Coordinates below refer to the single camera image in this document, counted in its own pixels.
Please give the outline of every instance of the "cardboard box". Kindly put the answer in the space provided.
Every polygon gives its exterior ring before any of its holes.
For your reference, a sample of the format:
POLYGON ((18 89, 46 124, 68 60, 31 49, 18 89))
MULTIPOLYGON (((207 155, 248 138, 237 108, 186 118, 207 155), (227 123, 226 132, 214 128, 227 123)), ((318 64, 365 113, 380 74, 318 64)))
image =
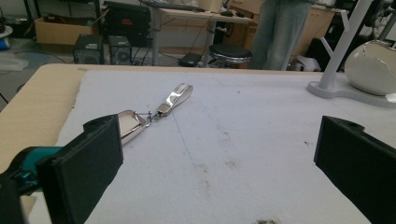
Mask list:
POLYGON ((48 22, 44 18, 35 20, 35 34, 39 44, 75 45, 81 34, 98 34, 97 25, 88 26, 92 19, 67 18, 60 22, 48 22))
POLYGON ((218 13, 222 6, 222 0, 200 0, 199 7, 204 10, 218 13))

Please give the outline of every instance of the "person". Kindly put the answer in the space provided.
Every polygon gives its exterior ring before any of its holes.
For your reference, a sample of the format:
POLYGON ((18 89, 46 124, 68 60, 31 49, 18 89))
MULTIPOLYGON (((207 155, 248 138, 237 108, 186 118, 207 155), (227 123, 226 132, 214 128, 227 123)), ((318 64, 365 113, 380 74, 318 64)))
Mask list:
POLYGON ((286 70, 315 0, 263 0, 247 68, 286 70))

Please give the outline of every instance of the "speaker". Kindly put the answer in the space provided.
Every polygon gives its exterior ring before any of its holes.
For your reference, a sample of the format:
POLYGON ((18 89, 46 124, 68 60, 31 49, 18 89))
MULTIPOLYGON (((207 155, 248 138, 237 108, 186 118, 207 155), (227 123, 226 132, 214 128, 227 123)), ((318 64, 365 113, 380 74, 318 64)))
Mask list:
POLYGON ((74 63, 105 64, 101 35, 79 35, 73 48, 74 63))
POLYGON ((147 36, 151 22, 148 7, 111 1, 105 1, 103 5, 109 9, 105 15, 104 37, 122 35, 128 38, 131 46, 146 47, 148 45, 147 36))
POLYGON ((110 64, 131 65, 132 47, 126 36, 110 35, 108 37, 110 64))

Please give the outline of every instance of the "white lamp base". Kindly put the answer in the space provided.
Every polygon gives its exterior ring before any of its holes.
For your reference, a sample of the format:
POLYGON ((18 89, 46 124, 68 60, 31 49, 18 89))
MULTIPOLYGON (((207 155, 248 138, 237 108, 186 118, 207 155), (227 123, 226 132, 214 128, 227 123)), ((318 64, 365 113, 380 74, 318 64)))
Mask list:
POLYGON ((396 97, 391 99, 391 95, 377 96, 370 93, 360 91, 349 84, 347 77, 343 75, 338 75, 333 81, 333 85, 327 90, 322 89, 319 86, 319 82, 312 81, 308 84, 306 89, 312 94, 325 98, 332 99, 334 97, 345 97, 352 100, 360 101, 368 105, 376 105, 385 108, 396 108, 396 97))

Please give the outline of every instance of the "black stool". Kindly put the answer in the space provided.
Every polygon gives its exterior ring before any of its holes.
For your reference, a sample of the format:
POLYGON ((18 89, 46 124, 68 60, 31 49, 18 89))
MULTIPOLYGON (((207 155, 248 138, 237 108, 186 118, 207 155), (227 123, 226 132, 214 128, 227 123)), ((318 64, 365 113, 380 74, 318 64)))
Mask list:
POLYGON ((209 51, 210 56, 223 63, 224 67, 230 67, 232 63, 247 63, 251 58, 249 50, 236 45, 214 44, 209 51))

